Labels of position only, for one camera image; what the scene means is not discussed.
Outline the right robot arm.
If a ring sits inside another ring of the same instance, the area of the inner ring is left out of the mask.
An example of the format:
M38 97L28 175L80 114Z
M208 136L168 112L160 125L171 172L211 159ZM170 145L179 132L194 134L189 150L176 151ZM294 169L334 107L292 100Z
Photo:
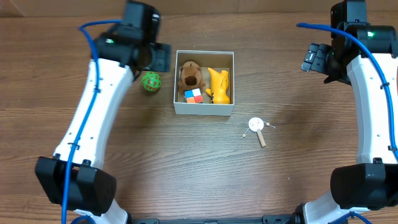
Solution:
M358 122L356 163L336 168L330 189L299 205L291 223L346 223L365 212L397 205L397 32L373 26L364 0L344 0L330 11L324 30L331 44L311 44L302 70L352 87Z

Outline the colourful two-by-two puzzle cube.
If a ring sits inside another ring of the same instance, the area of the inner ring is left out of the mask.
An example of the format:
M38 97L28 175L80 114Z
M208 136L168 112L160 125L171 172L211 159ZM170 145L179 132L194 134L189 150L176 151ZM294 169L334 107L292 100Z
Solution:
M185 91L184 97L187 103L203 103L203 97L199 88Z

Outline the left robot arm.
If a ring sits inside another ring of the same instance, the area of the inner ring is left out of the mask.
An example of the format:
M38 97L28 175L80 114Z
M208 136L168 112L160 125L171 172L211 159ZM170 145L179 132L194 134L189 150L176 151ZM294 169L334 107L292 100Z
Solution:
M124 95L141 72L168 72L171 47L156 41L161 15L128 1L123 18L111 20L91 50L85 89L72 122L52 157L39 157L35 174L49 200L79 222L131 223L116 199L116 179L103 170L106 143Z

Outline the yellow rubber toy animal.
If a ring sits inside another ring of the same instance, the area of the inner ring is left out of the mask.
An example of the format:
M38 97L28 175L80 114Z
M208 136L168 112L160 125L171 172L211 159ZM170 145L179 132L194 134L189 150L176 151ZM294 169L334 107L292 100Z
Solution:
M229 88L229 72L222 70L217 72L212 68L208 68L211 77L210 88L205 93L210 97L211 104L230 104L231 100L227 95Z

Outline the brown plush capybara toy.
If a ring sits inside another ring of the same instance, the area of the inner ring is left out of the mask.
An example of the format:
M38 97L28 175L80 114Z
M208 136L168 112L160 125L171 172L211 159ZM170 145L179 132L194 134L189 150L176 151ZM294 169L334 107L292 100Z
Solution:
M203 78L201 67L194 61L187 61L180 67L178 79L178 92L184 94L188 90L199 88L203 91L206 83Z

